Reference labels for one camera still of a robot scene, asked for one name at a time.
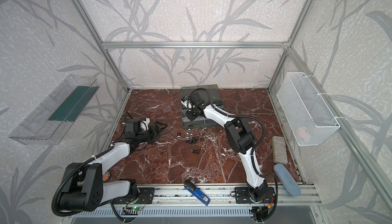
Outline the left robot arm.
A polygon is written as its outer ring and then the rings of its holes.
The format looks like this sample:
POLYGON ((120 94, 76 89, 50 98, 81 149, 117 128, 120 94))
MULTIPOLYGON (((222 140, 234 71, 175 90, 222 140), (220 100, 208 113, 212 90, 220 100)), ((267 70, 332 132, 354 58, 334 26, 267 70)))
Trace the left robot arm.
POLYGON ((71 163, 66 167, 52 199, 52 212, 56 216, 66 217, 92 212, 98 207, 112 204, 116 198, 137 200, 140 192, 135 180, 105 183, 104 175, 119 161, 137 151, 140 144, 154 144, 167 126, 158 121, 150 125, 148 118, 124 121, 122 132, 108 149, 84 162, 71 163))

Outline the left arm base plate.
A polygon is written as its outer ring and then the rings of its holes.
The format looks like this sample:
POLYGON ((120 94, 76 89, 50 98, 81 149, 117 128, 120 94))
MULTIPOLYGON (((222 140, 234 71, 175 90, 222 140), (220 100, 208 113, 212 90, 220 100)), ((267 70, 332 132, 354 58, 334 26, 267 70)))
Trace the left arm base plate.
POLYGON ((139 205, 150 205, 154 198, 154 187, 139 187, 137 193, 131 193, 127 196, 115 198, 112 202, 115 205, 125 204, 139 204, 139 205))

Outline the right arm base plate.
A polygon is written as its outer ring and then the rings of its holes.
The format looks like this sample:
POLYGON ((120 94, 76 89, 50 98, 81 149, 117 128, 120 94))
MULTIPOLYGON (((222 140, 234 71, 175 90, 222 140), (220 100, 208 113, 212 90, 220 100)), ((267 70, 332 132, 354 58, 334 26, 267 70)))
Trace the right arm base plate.
POLYGON ((267 187, 261 194, 251 191, 248 187, 236 187, 234 197, 237 204, 266 204, 276 202, 276 194, 273 187, 267 187))

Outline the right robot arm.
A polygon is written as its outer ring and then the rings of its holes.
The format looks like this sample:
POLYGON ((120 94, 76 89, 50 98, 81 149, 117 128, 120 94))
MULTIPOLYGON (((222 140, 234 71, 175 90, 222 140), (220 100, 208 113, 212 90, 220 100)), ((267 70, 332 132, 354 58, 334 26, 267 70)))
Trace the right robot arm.
POLYGON ((259 203, 266 195, 268 184, 266 178, 271 175, 263 175, 258 165, 256 148, 263 142, 266 129, 265 125, 257 118, 248 115, 234 115, 217 107, 211 100, 205 101, 199 91, 205 91, 210 98, 209 92, 205 88, 197 88, 189 96, 183 96, 182 105, 187 109, 186 116, 194 121, 198 117, 212 120, 225 129, 228 143, 231 149, 238 153, 246 172, 247 185, 250 198, 253 202, 259 203), (248 119, 260 123, 263 132, 262 136, 255 143, 255 135, 250 127, 248 119))

